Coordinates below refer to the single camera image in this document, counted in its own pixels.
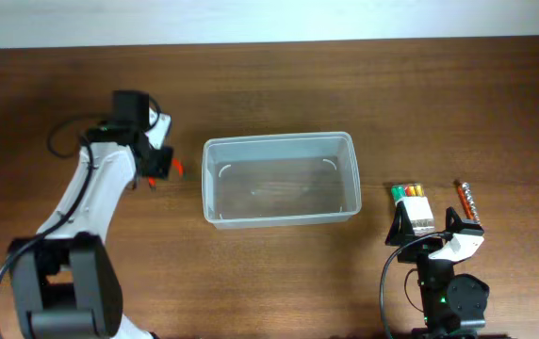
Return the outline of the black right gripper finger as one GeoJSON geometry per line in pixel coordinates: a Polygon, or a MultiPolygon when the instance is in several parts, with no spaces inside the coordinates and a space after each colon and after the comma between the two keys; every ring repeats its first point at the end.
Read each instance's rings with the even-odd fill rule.
{"type": "Polygon", "coordinates": [[[414,230],[404,202],[398,202],[393,222],[384,243],[387,246],[403,246],[413,239],[414,230]]]}
{"type": "Polygon", "coordinates": [[[484,235],[484,229],[475,220],[461,218],[453,207],[446,210],[446,228],[448,234],[484,235]]]}

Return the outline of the red handled cutting pliers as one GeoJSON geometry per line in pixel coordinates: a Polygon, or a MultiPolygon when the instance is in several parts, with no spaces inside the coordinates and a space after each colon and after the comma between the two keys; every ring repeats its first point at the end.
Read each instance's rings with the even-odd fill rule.
{"type": "Polygon", "coordinates": [[[169,181],[175,177],[177,180],[185,178],[185,167],[178,159],[173,159],[170,163],[163,163],[154,168],[147,176],[148,187],[155,191],[158,181],[169,181]]]}

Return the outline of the clear plastic storage box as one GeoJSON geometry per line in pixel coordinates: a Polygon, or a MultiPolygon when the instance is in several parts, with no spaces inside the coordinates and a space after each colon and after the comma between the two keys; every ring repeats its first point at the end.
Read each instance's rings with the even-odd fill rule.
{"type": "Polygon", "coordinates": [[[218,230],[344,222],[362,208],[351,136],[212,138],[202,158],[204,218],[218,230]]]}

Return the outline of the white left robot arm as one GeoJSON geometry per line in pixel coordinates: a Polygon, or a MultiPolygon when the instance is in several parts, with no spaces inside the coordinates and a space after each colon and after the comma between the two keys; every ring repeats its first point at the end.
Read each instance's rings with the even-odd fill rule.
{"type": "Polygon", "coordinates": [[[153,338],[123,311],[106,236],[127,186],[166,178],[169,115],[113,115],[79,139],[76,171],[52,215],[32,237],[15,238],[0,268],[10,277],[25,338],[153,338]]]}

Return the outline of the pack of AA batteries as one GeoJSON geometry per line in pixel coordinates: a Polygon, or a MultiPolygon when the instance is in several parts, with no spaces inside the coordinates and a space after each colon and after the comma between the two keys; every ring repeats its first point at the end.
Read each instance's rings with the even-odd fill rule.
{"type": "Polygon", "coordinates": [[[422,184],[395,185],[391,187],[391,194],[395,204],[403,203],[415,235],[435,231],[433,212],[422,184]]]}

